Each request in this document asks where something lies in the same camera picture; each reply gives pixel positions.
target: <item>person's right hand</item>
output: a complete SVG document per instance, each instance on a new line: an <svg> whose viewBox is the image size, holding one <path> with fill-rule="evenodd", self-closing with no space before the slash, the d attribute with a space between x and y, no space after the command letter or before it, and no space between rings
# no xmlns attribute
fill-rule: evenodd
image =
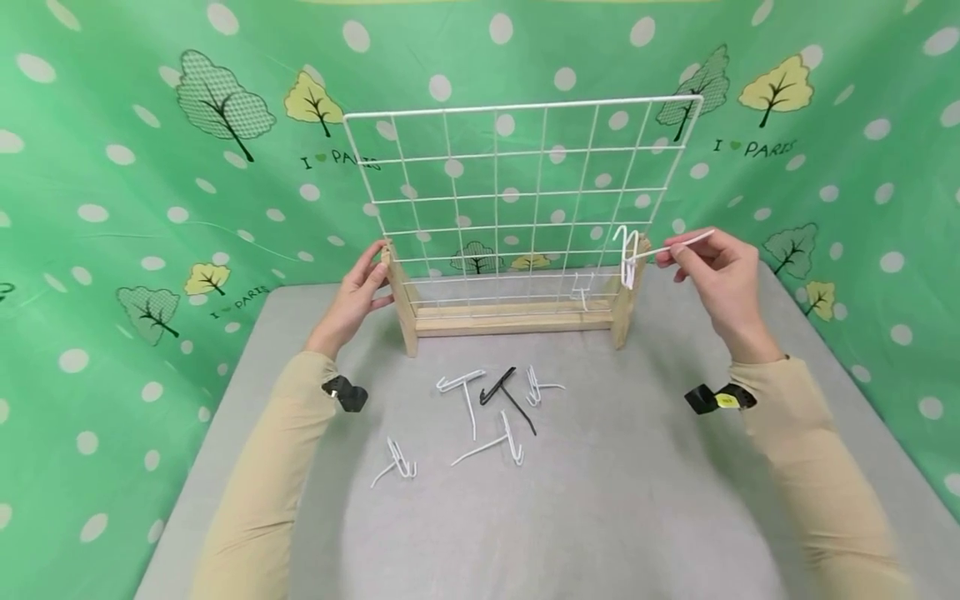
<svg viewBox="0 0 960 600"><path fill-rule="evenodd" d="M760 316L756 273L759 252L714 229L712 235L689 246L682 242L707 229L667 238L663 245L670 250L657 254L657 265L680 265L674 281L684 281L688 276L693 279L713 329L727 344L734 362L761 364L781 360L783 352Z"/></svg>

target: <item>tree print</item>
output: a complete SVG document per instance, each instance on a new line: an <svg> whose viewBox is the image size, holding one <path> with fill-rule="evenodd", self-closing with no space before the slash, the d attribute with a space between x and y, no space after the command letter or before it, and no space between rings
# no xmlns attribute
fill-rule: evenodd
<svg viewBox="0 0 960 600"><path fill-rule="evenodd" d="M770 236L763 248L777 259L774 275L785 270L797 279L803 279L810 272L810 255L816 245L817 226L813 223L801 228L786 229Z"/></svg>
<svg viewBox="0 0 960 600"><path fill-rule="evenodd" d="M180 296L170 290L148 290L138 286L120 288L117 290L117 299L127 311L137 333L151 346L156 346L164 333L179 338L180 334L168 323L177 312Z"/></svg>
<svg viewBox="0 0 960 600"><path fill-rule="evenodd" d="M223 265L197 263L190 269L190 278L186 280L183 291L187 296L198 296L214 290L226 296L223 287L230 277L230 269Z"/></svg>
<svg viewBox="0 0 960 600"><path fill-rule="evenodd" d="M450 260L450 266L462 273L480 275L498 270L503 266L503 258L495 255L493 248L473 241L454 254Z"/></svg>
<svg viewBox="0 0 960 600"><path fill-rule="evenodd" d="M693 74L693 77L680 83L680 87L674 94L699 94L703 96L704 105L700 108L701 115L717 110L723 103L727 102L730 80L727 79L726 71L729 62L727 44L723 44L713 51L704 65ZM684 133L684 126L692 116L695 104L692 100L674 100L664 103L660 112L657 113L657 121L661 125L680 125L673 141L680 141L680 137Z"/></svg>
<svg viewBox="0 0 960 600"><path fill-rule="evenodd" d="M806 301L810 306L804 311L805 315L811 312L824 321L833 318L833 304L836 302L836 286L833 283L810 281L806 284Z"/></svg>
<svg viewBox="0 0 960 600"><path fill-rule="evenodd" d="M801 56L794 55L769 73L747 84L740 94L740 104L747 108L763 110L760 126L766 127L770 112L800 110L810 104L813 87L806 81L810 69L804 66Z"/></svg>
<svg viewBox="0 0 960 600"><path fill-rule="evenodd" d="M196 50L183 53L180 68L183 77L177 85L177 102L190 124L219 139L232 139L247 162L253 162L242 140L259 137L274 126L276 119L267 103L244 89L229 69Z"/></svg>
<svg viewBox="0 0 960 600"><path fill-rule="evenodd" d="M343 123L344 110L333 102L324 87L318 84L310 74L301 71L290 93L283 99L287 116L307 123L320 123L324 133L330 137L329 123Z"/></svg>

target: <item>finger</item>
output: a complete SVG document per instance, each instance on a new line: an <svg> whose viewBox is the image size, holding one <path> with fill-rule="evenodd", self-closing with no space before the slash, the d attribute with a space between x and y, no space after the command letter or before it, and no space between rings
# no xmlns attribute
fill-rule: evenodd
<svg viewBox="0 0 960 600"><path fill-rule="evenodd" d="M344 281L349 281L354 285L363 285L363 282L370 278L368 269L371 267L373 257L383 250L383 247L386 245L387 240L377 240L370 244L370 246L360 254L360 258L357 259L356 264L353 265L349 273L344 276Z"/></svg>

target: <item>white polka dot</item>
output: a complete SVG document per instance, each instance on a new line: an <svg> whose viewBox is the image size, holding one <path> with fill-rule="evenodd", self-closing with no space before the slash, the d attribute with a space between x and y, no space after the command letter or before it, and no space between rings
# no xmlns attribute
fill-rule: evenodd
<svg viewBox="0 0 960 600"><path fill-rule="evenodd" d="M80 372L86 369L90 356L80 348L72 348L60 355L60 370L63 372Z"/></svg>
<svg viewBox="0 0 960 600"><path fill-rule="evenodd" d="M160 466L160 453L156 450L148 450L143 457L143 467L146 470L156 470Z"/></svg>
<svg viewBox="0 0 960 600"><path fill-rule="evenodd" d="M133 150L120 144L110 144L107 146L107 158L120 166L133 164L136 160L136 156L133 155Z"/></svg>
<svg viewBox="0 0 960 600"><path fill-rule="evenodd" d="M807 46L800 51L800 58L804 60L804 66L812 71L823 61L824 49L817 44Z"/></svg>
<svg viewBox="0 0 960 600"><path fill-rule="evenodd" d="M853 373L854 377L863 383L870 383L870 380L873 379L873 376L870 375L870 372L860 365L853 365L850 367L850 372Z"/></svg>
<svg viewBox="0 0 960 600"><path fill-rule="evenodd" d="M710 172L710 166L705 162L698 162L690 168L690 176L696 180L701 180Z"/></svg>
<svg viewBox="0 0 960 600"><path fill-rule="evenodd" d="M429 87L430 95L433 96L433 99L437 102L446 102L450 99L450 94L453 93L450 80L447 79L445 75L434 75L431 77Z"/></svg>
<svg viewBox="0 0 960 600"><path fill-rule="evenodd" d="M150 531L147 532L147 543L157 543L160 540L160 536L163 535L163 526L161 519L154 521L154 524L150 526Z"/></svg>
<svg viewBox="0 0 960 600"><path fill-rule="evenodd" d="M496 132L501 136L506 137L514 132L516 128L516 121L514 121L514 116L511 114L501 114L496 117Z"/></svg>
<svg viewBox="0 0 960 600"><path fill-rule="evenodd" d="M167 263L159 256L145 256L143 260L140 261L140 266L147 271L159 271L167 266Z"/></svg>
<svg viewBox="0 0 960 600"><path fill-rule="evenodd" d="M103 223L110 216L105 208L96 204L84 204L77 209L77 214L89 223Z"/></svg>
<svg viewBox="0 0 960 600"><path fill-rule="evenodd" d="M938 397L921 398L919 406L920 414L930 420L937 420L944 415L944 403Z"/></svg>
<svg viewBox="0 0 960 600"><path fill-rule="evenodd" d="M877 119L875 121L871 121L863 130L863 134L867 136L867 139L872 139L874 141L883 139L889 132L890 121L886 119Z"/></svg>
<svg viewBox="0 0 960 600"><path fill-rule="evenodd" d="M224 36L232 36L240 30L240 23L237 22L236 15L222 4L211 4L206 7L206 18L210 21L213 29Z"/></svg>
<svg viewBox="0 0 960 600"><path fill-rule="evenodd" d="M320 188L313 183L305 183L300 186L300 197L308 202L316 202L320 199Z"/></svg>
<svg viewBox="0 0 960 600"><path fill-rule="evenodd" d="M853 94L853 84L844 87L844 90L840 92L840 95L837 96L837 99L833 101L833 105L843 104L848 98Z"/></svg>
<svg viewBox="0 0 960 600"><path fill-rule="evenodd" d="M180 85L181 74L177 69L171 68L169 66L160 67L160 78L163 82L171 87L177 87Z"/></svg>
<svg viewBox="0 0 960 600"><path fill-rule="evenodd" d="M152 112L150 112L149 110L146 110L144 107L140 105L133 105L133 112L136 113L136 116L140 117L141 121L143 121L150 127L156 128L160 126L160 120L157 119Z"/></svg>
<svg viewBox="0 0 960 600"><path fill-rule="evenodd" d="M550 149L550 162L554 164L560 164L561 162L564 162L564 158L566 158L566 148L560 144L557 144Z"/></svg>
<svg viewBox="0 0 960 600"><path fill-rule="evenodd" d="M99 538L107 529L107 521L106 513L100 513L89 518L84 524L84 528L80 530L80 541L89 543Z"/></svg>
<svg viewBox="0 0 960 600"><path fill-rule="evenodd" d="M77 436L77 451L81 454L93 454L97 451L99 445L100 440L97 438L97 434L92 431L82 431Z"/></svg>
<svg viewBox="0 0 960 600"><path fill-rule="evenodd" d="M960 100L948 105L940 114L940 124L944 127L954 127L960 123Z"/></svg>
<svg viewBox="0 0 960 600"><path fill-rule="evenodd" d="M238 169L247 168L247 164L248 164L247 160L242 156L236 154L235 152L231 152L227 150L226 152L224 152L224 158L227 160L228 163L232 164L234 167Z"/></svg>
<svg viewBox="0 0 960 600"><path fill-rule="evenodd" d="M444 171L450 177L457 179L464 174L464 163L460 162L456 158L451 158L444 165Z"/></svg>
<svg viewBox="0 0 960 600"><path fill-rule="evenodd" d="M0 130L0 154L15 155L23 150L23 140L14 132Z"/></svg>
<svg viewBox="0 0 960 600"><path fill-rule="evenodd" d="M49 62L32 54L16 55L16 65L24 75L39 84L48 84L57 78L57 71Z"/></svg>
<svg viewBox="0 0 960 600"><path fill-rule="evenodd" d="M77 280L77 283L81 285L89 285L93 283L93 276L90 275L90 271L83 267L74 267L70 269L70 275Z"/></svg>
<svg viewBox="0 0 960 600"><path fill-rule="evenodd" d="M167 210L167 219L172 223L183 223L190 218L190 213L182 206L174 206Z"/></svg>
<svg viewBox="0 0 960 600"><path fill-rule="evenodd" d="M924 54L936 57L953 49L960 41L960 29L945 27L924 42Z"/></svg>
<svg viewBox="0 0 960 600"><path fill-rule="evenodd" d="M903 254L888 252L880 258L880 269L885 273L896 273L903 268Z"/></svg>
<svg viewBox="0 0 960 600"><path fill-rule="evenodd" d="M820 200L830 203L840 197L840 188L836 185L827 185L820 188Z"/></svg>
<svg viewBox="0 0 960 600"><path fill-rule="evenodd" d="M74 16L74 14L63 4L57 0L47 0L47 8L50 9L50 12L53 13L53 16L63 24L63 27L72 29L75 32L80 30L80 21L78 21L77 17Z"/></svg>
<svg viewBox="0 0 960 600"><path fill-rule="evenodd" d="M503 45L514 36L514 22L503 12L498 12L490 20L490 39L494 44Z"/></svg>
<svg viewBox="0 0 960 600"><path fill-rule="evenodd" d="M376 131L384 139L388 141L396 142L396 129L391 123L388 123L386 121L377 121Z"/></svg>
<svg viewBox="0 0 960 600"><path fill-rule="evenodd" d="M653 17L644 16L634 23L634 27L630 30L630 43L637 48L641 48L650 43L656 32L657 22L654 21Z"/></svg>
<svg viewBox="0 0 960 600"><path fill-rule="evenodd" d="M347 21L344 23L344 41L347 42L350 50L353 52L367 52L370 50L370 34L367 28L359 21Z"/></svg>
<svg viewBox="0 0 960 600"><path fill-rule="evenodd" d="M770 11L774 8L774 0L763 0L760 6L754 12L754 18L750 19L750 24L756 27L770 16Z"/></svg>
<svg viewBox="0 0 960 600"><path fill-rule="evenodd" d="M43 278L47 280L47 283L50 284L50 287L54 288L61 294L66 294L66 286L60 283L59 279L50 275L49 273L44 273Z"/></svg>
<svg viewBox="0 0 960 600"><path fill-rule="evenodd" d="M796 155L793 158L790 158L789 162L786 163L787 171L796 171L800 167L804 166L806 162L806 155Z"/></svg>
<svg viewBox="0 0 960 600"><path fill-rule="evenodd" d="M890 339L901 346L910 346L913 342L913 331L905 324L894 325L890 329Z"/></svg>
<svg viewBox="0 0 960 600"><path fill-rule="evenodd" d="M560 91L570 91L577 84L577 74L568 66L557 71L553 76L553 85Z"/></svg>
<svg viewBox="0 0 960 600"><path fill-rule="evenodd" d="M210 183L207 180L202 180L200 178L196 179L197 187L202 189L207 194L216 194L217 188L213 187L213 183Z"/></svg>
<svg viewBox="0 0 960 600"><path fill-rule="evenodd" d="M658 155L663 152L663 149L670 145L670 140L665 137L658 137L657 141L653 143L653 150L650 151L652 155Z"/></svg>

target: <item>green backdrop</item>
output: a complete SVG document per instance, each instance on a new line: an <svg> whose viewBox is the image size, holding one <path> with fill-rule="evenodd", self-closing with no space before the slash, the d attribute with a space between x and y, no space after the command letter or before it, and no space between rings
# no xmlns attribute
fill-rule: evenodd
<svg viewBox="0 0 960 600"><path fill-rule="evenodd" d="M960 516L958 27L949 0L4 3L0 597L132 597L266 294L379 234L357 110L702 93L652 237L761 246ZM530 135L492 129L463 131Z"/></svg>

